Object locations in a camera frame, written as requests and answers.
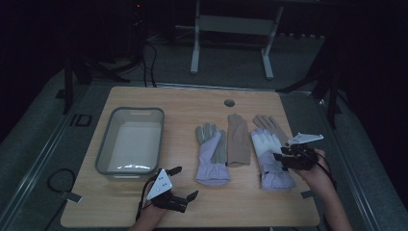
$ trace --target wooden table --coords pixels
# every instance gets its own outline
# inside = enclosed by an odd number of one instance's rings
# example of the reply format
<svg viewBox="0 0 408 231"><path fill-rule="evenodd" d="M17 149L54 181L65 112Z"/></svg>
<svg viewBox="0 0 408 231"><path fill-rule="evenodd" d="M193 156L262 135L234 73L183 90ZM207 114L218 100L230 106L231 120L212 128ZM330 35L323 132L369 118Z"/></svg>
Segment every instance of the wooden table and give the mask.
<svg viewBox="0 0 408 231"><path fill-rule="evenodd" d="M232 108L225 99L235 101ZM94 167L111 111L120 106L159 107L165 112L165 126L160 156L161 168L181 166L171 176L172 192L181 197L198 190L186 213L168 212L159 227L271 227L314 226L319 215L312 197L303 199L309 190L304 181L291 172L296 187L284 192L260 189L256 155L252 148L251 164L229 168L231 182L209 187L194 181L198 167L199 145L195 127L206 122L228 130L227 116L239 114L256 128L252 118L271 115L284 131L291 129L279 95L270 91L203 90L115 87L111 90L97 124L89 149L79 171L73 192L83 197L79 204L68 201L61 223L66 227L128 227L135 221L144 182L110 180Z"/></svg>

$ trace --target beige glove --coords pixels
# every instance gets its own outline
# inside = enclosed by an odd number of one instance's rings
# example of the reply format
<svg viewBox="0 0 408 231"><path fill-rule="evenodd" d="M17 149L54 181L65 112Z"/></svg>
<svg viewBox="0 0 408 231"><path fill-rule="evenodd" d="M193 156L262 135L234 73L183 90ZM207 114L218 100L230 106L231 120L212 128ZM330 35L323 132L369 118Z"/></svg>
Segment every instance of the beige glove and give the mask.
<svg viewBox="0 0 408 231"><path fill-rule="evenodd" d="M248 125L237 114L228 116L227 156L229 167L250 164L251 150Z"/></svg>
<svg viewBox="0 0 408 231"><path fill-rule="evenodd" d="M278 139L281 142L282 146L285 146L288 143L288 136L279 126L279 123L273 118L273 116L269 115L256 115L252 121L259 127L266 129L271 132L271 134L276 134Z"/></svg>

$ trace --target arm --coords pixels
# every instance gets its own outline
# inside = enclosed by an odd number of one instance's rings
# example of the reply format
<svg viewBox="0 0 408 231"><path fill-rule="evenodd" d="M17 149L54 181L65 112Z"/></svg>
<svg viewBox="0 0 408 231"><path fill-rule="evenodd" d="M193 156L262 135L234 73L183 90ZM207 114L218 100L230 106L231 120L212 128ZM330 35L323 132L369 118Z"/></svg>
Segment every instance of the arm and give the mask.
<svg viewBox="0 0 408 231"><path fill-rule="evenodd" d="M149 205L141 212L140 218L136 221L129 231L151 231L160 222L162 217L166 214L166 209L161 209L155 207L154 205Z"/></svg>
<svg viewBox="0 0 408 231"><path fill-rule="evenodd" d="M324 151L317 149L316 151L324 157ZM328 169L327 163L323 158L319 157L319 163ZM332 182L324 171L320 167L314 166L310 170L296 170L295 172L306 181L310 189L321 199L330 227L333 230L352 230L342 201L339 199Z"/></svg>

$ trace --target work glove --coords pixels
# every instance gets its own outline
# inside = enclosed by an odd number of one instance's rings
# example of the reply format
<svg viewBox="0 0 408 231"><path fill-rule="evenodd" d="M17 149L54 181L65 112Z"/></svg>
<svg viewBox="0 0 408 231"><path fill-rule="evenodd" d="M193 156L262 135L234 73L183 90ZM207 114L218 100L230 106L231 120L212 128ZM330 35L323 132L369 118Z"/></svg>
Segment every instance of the work glove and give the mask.
<svg viewBox="0 0 408 231"><path fill-rule="evenodd" d="M240 167L250 164L251 149L248 125L237 114L228 116L227 155L229 167Z"/></svg>
<svg viewBox="0 0 408 231"><path fill-rule="evenodd" d="M225 131L206 123L195 129L200 144L198 171L195 180L203 185L224 185L230 181L226 162Z"/></svg>
<svg viewBox="0 0 408 231"><path fill-rule="evenodd" d="M256 115L252 121L259 127L263 129L267 129L271 132L271 134L275 134L277 138L280 140L282 146L288 143L288 136L279 126L279 123L271 115Z"/></svg>
<svg viewBox="0 0 408 231"><path fill-rule="evenodd" d="M269 130L257 128L251 132L258 165L261 169L261 188L266 191L282 191L294 187L288 169L276 161L273 153L282 154L280 140Z"/></svg>

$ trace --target dark background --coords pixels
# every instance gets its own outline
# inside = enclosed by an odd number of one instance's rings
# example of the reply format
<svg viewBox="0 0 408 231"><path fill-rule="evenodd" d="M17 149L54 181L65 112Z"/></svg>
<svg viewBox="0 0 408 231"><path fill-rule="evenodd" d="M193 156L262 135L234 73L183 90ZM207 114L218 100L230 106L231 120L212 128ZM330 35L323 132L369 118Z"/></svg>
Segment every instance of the dark background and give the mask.
<svg viewBox="0 0 408 231"><path fill-rule="evenodd" d="M220 1L208 1L214 11ZM240 4L234 1L239 11ZM246 7L245 13L268 16ZM326 36L341 67L341 89L360 118L405 206L408 166L408 3L395 1L281 1L279 32ZM138 18L131 17L136 11ZM128 44L128 25L147 23L171 39L175 24L193 25L193 1L3 1L0 6L0 141L44 84L64 66L67 44L97 61L113 62ZM131 44L132 52L138 45Z"/></svg>

